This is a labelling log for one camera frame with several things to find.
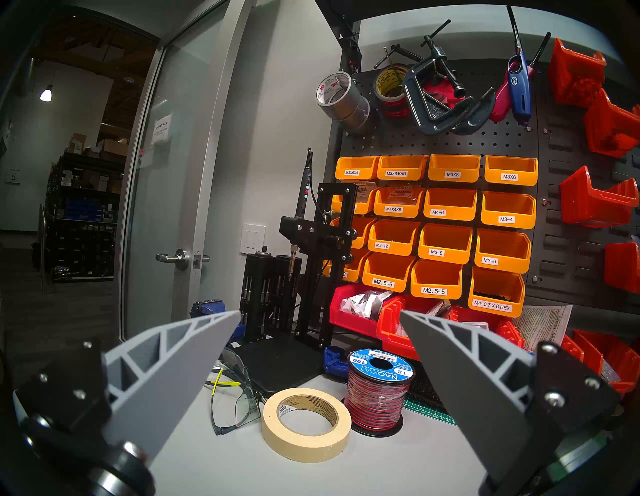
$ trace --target floor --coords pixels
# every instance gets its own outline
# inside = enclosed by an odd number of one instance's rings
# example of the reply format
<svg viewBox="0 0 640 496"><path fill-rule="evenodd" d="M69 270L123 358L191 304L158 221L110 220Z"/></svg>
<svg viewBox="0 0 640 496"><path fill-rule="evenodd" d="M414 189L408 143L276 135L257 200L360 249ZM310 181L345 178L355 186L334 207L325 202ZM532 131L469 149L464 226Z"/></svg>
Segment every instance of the floor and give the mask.
<svg viewBox="0 0 640 496"><path fill-rule="evenodd" d="M0 248L4 352L13 385L23 384L56 352L98 337L102 350L118 344L113 282L54 284L42 293L31 250Z"/></svg>

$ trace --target ceiling light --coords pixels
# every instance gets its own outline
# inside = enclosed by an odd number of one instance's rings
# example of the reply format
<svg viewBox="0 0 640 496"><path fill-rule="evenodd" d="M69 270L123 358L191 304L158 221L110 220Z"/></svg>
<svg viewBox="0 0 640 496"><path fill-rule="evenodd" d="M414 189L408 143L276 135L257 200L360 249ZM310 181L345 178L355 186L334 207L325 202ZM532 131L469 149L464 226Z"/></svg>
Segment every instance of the ceiling light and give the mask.
<svg viewBox="0 0 640 496"><path fill-rule="evenodd" d="M40 100L42 100L43 102L50 102L52 89L53 89L53 84L48 84L47 88L40 94Z"/></svg>

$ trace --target wooden ceiling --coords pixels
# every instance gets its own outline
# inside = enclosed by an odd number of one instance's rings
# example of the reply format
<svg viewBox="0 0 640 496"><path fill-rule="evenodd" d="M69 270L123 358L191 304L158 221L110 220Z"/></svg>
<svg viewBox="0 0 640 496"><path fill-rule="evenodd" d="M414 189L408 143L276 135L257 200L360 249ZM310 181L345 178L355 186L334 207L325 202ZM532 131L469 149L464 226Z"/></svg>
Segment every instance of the wooden ceiling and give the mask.
<svg viewBox="0 0 640 496"><path fill-rule="evenodd" d="M105 56L97 60L73 52L83 45L103 49ZM103 23L100 19L65 12L59 13L44 27L40 42L33 49L33 56L38 60L71 65L113 79L102 117L100 141L102 138L130 137L142 86L155 49L152 42L125 33L123 28Z"/></svg>

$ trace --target user manual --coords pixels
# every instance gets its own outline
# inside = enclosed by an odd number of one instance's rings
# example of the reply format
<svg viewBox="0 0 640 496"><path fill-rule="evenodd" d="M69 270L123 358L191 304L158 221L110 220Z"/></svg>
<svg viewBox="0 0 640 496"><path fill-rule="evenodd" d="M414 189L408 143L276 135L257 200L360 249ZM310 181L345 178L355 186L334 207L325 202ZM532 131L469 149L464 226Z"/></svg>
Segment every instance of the user manual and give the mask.
<svg viewBox="0 0 640 496"><path fill-rule="evenodd" d="M522 315L513 319L524 339L524 347L535 351L539 341L552 341L560 346L571 316L571 305L535 307L525 305Z"/></svg>

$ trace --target green cutting mat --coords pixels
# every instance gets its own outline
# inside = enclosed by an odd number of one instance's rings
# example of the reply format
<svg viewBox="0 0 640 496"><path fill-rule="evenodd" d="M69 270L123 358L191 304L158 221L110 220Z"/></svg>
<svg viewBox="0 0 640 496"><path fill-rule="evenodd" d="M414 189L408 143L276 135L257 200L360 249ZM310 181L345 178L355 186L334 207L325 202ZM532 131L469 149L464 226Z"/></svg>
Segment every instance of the green cutting mat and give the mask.
<svg viewBox="0 0 640 496"><path fill-rule="evenodd" d="M408 410L411 410L412 412L431 417L432 419L439 420L440 422L446 422L454 426L456 425L456 421L453 420L450 415L439 412L438 410L434 410L433 408L428 407L426 404L418 402L416 398L413 398L409 395L405 397L403 406Z"/></svg>

